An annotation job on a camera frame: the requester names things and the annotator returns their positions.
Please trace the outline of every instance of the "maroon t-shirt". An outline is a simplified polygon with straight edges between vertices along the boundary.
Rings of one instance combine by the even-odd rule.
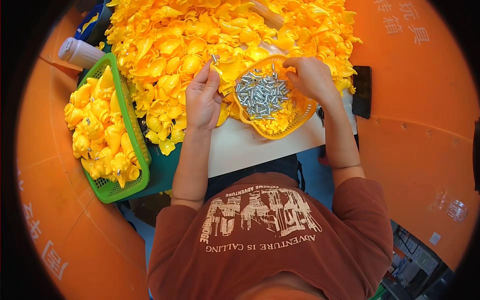
[[[351,178],[333,212],[280,173],[255,173],[197,212],[158,214],[148,287],[154,299],[233,299],[290,271],[332,299],[374,295],[392,260],[393,234],[381,186]]]

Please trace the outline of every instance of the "white table surface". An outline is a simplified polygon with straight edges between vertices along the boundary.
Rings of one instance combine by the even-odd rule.
[[[351,113],[352,94],[347,90],[343,94],[342,101],[355,134],[357,125]],[[208,177],[255,166],[323,144],[325,128],[316,113],[300,128],[279,140],[265,139],[251,125],[229,117],[212,131]]]

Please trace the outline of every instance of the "person's left hand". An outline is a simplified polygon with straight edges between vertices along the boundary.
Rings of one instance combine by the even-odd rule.
[[[212,60],[207,61],[187,86],[187,128],[212,130],[218,123],[222,96],[218,93],[220,75],[210,70]]]

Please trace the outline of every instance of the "forearm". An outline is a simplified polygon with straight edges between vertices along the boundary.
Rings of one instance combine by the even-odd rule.
[[[335,187],[351,177],[365,177],[350,122],[341,100],[324,107],[325,147]]]
[[[171,205],[187,204],[199,209],[208,184],[210,130],[188,129],[185,132],[180,160],[173,177]]]

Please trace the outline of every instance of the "hand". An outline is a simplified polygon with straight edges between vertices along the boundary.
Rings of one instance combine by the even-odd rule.
[[[212,130],[218,122],[222,104],[218,93],[220,75],[210,70],[211,63],[207,61],[185,91],[188,128]]]
[[[342,103],[339,91],[332,80],[330,68],[316,57],[291,57],[283,67],[295,67],[297,72],[287,72],[293,86],[320,105],[330,106]]]

